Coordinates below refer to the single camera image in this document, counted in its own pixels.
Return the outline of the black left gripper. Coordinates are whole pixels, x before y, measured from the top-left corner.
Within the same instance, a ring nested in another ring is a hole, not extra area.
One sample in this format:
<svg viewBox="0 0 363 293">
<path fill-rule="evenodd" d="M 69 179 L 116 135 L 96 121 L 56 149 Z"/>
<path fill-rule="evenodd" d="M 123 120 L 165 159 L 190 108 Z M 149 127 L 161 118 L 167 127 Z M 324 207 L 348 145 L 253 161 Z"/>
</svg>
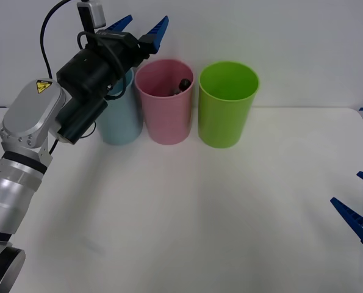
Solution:
<svg viewBox="0 0 363 293">
<path fill-rule="evenodd" d="M 132 15 L 127 15 L 106 30 L 96 33 L 113 52 L 111 54 L 101 42 L 98 42 L 98 47 L 95 49 L 96 55 L 99 56 L 95 63 L 96 67 L 109 72 L 126 72 L 131 67 L 140 65 L 150 55 L 158 53 L 169 24 L 168 16 L 139 39 L 128 32 L 122 32 L 132 20 Z"/>
</svg>

